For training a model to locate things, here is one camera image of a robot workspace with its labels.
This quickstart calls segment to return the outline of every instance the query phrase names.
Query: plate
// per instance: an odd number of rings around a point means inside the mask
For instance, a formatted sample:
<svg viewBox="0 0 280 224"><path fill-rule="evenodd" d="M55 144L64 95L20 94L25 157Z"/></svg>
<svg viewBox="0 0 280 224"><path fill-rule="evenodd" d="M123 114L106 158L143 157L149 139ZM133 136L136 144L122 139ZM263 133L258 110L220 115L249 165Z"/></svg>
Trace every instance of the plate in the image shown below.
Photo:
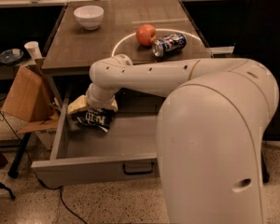
<svg viewBox="0 0 280 224"><path fill-rule="evenodd" d="M21 49L8 49L0 54L0 63L4 65L15 65L20 63L24 52Z"/></svg>

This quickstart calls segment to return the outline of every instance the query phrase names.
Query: black cable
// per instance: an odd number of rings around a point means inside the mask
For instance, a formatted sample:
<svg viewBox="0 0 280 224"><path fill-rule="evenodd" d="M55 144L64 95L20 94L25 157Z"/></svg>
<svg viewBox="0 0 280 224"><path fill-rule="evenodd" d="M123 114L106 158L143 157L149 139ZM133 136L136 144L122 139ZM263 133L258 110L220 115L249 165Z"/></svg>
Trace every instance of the black cable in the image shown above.
<svg viewBox="0 0 280 224"><path fill-rule="evenodd" d="M0 116L3 118L3 119L0 119L1 121L5 121L7 123L7 125L9 126L10 130L16 135L16 137L21 140L21 138L18 136L18 134L14 131L14 129L11 127L11 125L9 124L9 122L7 121L6 117L4 116L4 113L1 111L0 109Z"/></svg>
<svg viewBox="0 0 280 224"><path fill-rule="evenodd" d="M17 135L17 133L14 131L14 129L13 129L13 128L11 127L11 125L8 123L7 119L6 119L5 116L4 116L4 113L3 113L1 110L0 110L0 116L3 118L2 121L4 120L4 121L7 123L7 125L9 126L9 128L11 129L11 131L18 137L18 139L20 139L19 136ZM26 154L27 154L27 156L28 156L29 162L32 164L32 159L31 159L31 157L30 157L30 155L29 155L29 153L28 153L27 150L26 150ZM58 189L58 190L60 191L60 199L61 199L61 201L62 201L64 207L67 209L67 211L69 211L72 215L74 215L75 217L77 217L78 219L80 219L83 223L87 224L87 222L86 222L82 217L80 217L78 214L76 214L74 211L72 211L72 210L66 205L66 203L64 202L64 200L63 200L63 186L58 187L58 188L55 188L55 189L49 188L49 187L37 176L36 172L34 172L34 174L35 174L36 179L37 179L38 182L40 183L40 185L41 185L42 187L44 187L45 189L50 189L50 190L56 190L56 189Z"/></svg>
<svg viewBox="0 0 280 224"><path fill-rule="evenodd" d="M31 159L31 157L30 157L30 155L29 155L29 153L28 153L28 151L26 150L26 154L27 154L27 156L28 156L28 160L29 160L29 162L32 164L32 159ZM59 193L60 193L60 200L62 201L62 203L63 203L63 205L64 205L64 207L67 209L67 211L69 211L72 215L74 215L75 217L77 217L77 218L79 218L83 223L85 223L85 224L87 224L87 222L82 218L82 217L80 217L78 214L76 214L74 211L72 211L66 204L65 204L65 202L64 202L64 200L63 200L63 189L64 189L64 186L60 186L60 187L58 187L58 188L49 188L38 176L37 176L37 174L36 174L36 172L34 172L34 174L35 174L35 177L36 177L36 179L38 180L38 182L40 183L40 185L42 186L42 187L44 187L45 189L49 189L49 190L59 190Z"/></svg>
<svg viewBox="0 0 280 224"><path fill-rule="evenodd" d="M84 224L87 224L87 222L86 222L82 217L80 217L78 214L74 213L74 212L65 204L65 202L64 202L64 200L63 200L63 189L64 189L64 187L61 187L59 193L60 193L60 199L61 199L61 201L62 201L64 207L67 209L67 211L69 211L69 212L70 212L71 214L73 214L75 217L79 218Z"/></svg>

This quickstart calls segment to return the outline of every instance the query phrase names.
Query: open drawer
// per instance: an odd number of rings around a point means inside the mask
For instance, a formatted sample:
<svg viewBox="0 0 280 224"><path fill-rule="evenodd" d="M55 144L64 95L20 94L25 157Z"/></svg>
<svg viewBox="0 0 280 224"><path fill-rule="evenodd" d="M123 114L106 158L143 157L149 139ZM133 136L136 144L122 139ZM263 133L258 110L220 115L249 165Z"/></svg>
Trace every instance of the open drawer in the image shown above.
<svg viewBox="0 0 280 224"><path fill-rule="evenodd" d="M163 98L121 91L117 101L105 133L66 115L65 97L50 159L32 164L48 187L159 176L155 130Z"/></svg>

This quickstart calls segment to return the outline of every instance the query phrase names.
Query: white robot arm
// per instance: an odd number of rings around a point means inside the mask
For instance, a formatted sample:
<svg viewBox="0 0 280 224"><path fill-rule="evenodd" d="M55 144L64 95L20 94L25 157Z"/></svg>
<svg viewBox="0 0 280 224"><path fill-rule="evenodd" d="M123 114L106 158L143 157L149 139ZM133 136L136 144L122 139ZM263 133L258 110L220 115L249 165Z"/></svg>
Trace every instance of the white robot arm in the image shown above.
<svg viewBox="0 0 280 224"><path fill-rule="evenodd" d="M270 71L248 59L94 63L89 105L121 88L167 97L156 144L171 223L264 224L261 141L278 104Z"/></svg>

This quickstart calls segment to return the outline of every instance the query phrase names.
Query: drawer front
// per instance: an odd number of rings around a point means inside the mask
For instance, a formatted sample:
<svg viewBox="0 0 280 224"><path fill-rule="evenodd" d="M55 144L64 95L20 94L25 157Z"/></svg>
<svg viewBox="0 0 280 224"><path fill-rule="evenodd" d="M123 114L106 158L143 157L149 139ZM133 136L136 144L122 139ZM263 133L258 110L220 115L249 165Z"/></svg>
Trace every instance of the drawer front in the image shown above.
<svg viewBox="0 0 280 224"><path fill-rule="evenodd" d="M156 159L94 163L91 158L74 158L35 161L32 168L49 188L160 176Z"/></svg>

